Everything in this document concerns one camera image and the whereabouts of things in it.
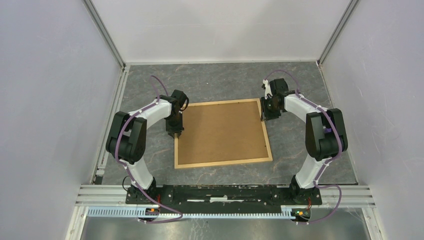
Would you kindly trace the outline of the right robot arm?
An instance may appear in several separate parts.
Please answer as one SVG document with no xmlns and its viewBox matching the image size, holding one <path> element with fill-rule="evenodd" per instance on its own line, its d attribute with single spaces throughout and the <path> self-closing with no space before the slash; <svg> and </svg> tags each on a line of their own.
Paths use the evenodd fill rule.
<svg viewBox="0 0 424 240">
<path fill-rule="evenodd" d="M 264 96 L 260 98 L 261 120 L 279 118 L 292 113 L 305 124 L 306 159 L 289 185 L 289 199 L 302 204 L 318 190 L 324 170 L 348 147 L 343 113 L 326 108 L 304 97 L 297 89 L 290 90 L 283 78 L 264 79 Z"/>
</svg>

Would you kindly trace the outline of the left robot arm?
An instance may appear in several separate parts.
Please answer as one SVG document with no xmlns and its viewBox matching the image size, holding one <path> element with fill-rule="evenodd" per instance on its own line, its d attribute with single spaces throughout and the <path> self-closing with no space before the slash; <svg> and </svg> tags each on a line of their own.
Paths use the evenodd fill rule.
<svg viewBox="0 0 424 240">
<path fill-rule="evenodd" d="M 132 111 L 117 112 L 106 139 L 105 149 L 122 165 L 131 179 L 131 186 L 138 190 L 138 197 L 145 204 L 157 198 L 156 180 L 149 172 L 144 154 L 147 130 L 160 120 L 165 120 L 165 130 L 173 139 L 182 134 L 183 111 L 190 103 L 181 90 L 170 96 L 160 95 L 150 104 Z"/>
</svg>

